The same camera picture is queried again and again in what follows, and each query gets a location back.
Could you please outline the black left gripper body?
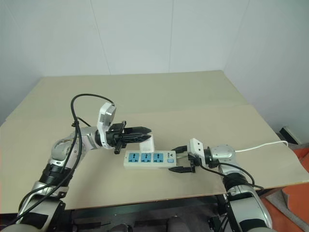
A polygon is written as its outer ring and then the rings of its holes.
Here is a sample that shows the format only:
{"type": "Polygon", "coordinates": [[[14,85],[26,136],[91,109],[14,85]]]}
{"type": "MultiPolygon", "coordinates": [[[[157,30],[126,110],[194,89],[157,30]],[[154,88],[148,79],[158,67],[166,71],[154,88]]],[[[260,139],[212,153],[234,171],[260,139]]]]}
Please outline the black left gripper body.
{"type": "Polygon", "coordinates": [[[121,150],[126,148],[127,143],[123,142],[123,131],[126,126],[126,121],[112,124],[106,132],[106,141],[114,150],[114,154],[120,154],[121,150]]]}

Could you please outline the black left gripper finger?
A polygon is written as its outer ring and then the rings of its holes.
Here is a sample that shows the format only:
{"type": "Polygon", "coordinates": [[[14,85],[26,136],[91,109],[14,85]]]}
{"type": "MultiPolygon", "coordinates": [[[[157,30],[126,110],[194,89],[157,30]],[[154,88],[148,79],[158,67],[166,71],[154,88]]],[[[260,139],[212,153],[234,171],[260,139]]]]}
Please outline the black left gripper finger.
{"type": "Polygon", "coordinates": [[[125,128],[125,134],[149,134],[152,130],[147,127],[129,127],[125,128]]]}
{"type": "Polygon", "coordinates": [[[142,143],[151,138],[149,134],[126,134],[123,135],[123,143],[142,143]]]}

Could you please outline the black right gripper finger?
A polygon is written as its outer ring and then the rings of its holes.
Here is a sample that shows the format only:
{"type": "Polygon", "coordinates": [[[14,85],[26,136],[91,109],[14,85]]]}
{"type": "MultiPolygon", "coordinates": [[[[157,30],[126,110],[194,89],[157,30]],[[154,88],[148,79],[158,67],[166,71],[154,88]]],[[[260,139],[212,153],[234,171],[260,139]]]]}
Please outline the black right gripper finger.
{"type": "Polygon", "coordinates": [[[178,146],[176,148],[173,148],[172,151],[174,151],[177,155],[187,155],[188,146],[187,145],[178,146]]]}
{"type": "Polygon", "coordinates": [[[169,171],[174,172],[174,173],[192,173],[192,168],[191,167],[183,167],[183,166],[177,166],[177,167],[171,167],[169,168],[169,171]]]}

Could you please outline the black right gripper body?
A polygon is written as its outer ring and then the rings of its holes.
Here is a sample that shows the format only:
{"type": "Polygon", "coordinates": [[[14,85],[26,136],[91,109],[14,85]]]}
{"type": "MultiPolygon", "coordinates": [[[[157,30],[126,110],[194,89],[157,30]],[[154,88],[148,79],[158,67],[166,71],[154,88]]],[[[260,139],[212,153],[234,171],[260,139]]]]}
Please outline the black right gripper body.
{"type": "Polygon", "coordinates": [[[190,162],[190,172],[195,173],[196,167],[199,167],[202,164],[202,160],[198,154],[188,152],[188,160],[190,162]]]}

